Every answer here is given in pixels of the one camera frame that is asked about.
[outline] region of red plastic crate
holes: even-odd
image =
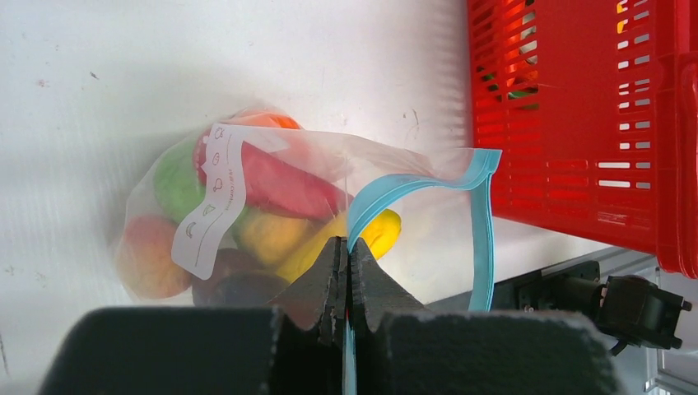
[[[467,1],[495,215],[698,278],[698,1],[526,2]]]

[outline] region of clear plastic bag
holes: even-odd
[[[427,158],[244,110],[151,167],[128,198],[116,267],[138,300],[249,307],[302,276],[330,237],[352,247],[362,237],[423,302],[467,289],[474,265],[472,307],[487,309],[499,157],[463,148]]]

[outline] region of white table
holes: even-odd
[[[306,128],[467,146],[458,0],[0,1],[0,333],[27,393],[111,267],[130,189],[185,133],[264,100]],[[497,280],[600,249],[496,222]],[[412,290],[424,302],[466,291]]]

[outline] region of green object in basket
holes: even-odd
[[[194,146],[196,140],[170,148],[153,175],[155,199],[165,215],[177,223],[198,207],[206,195],[206,186],[199,183],[192,164]]]

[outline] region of red chili pepper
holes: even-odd
[[[201,166],[206,162],[206,144],[198,140],[193,163],[202,184],[206,173]],[[283,160],[244,142],[242,170],[247,189],[245,204],[261,210],[292,218],[327,220],[346,210],[353,197],[340,188],[293,167]]]

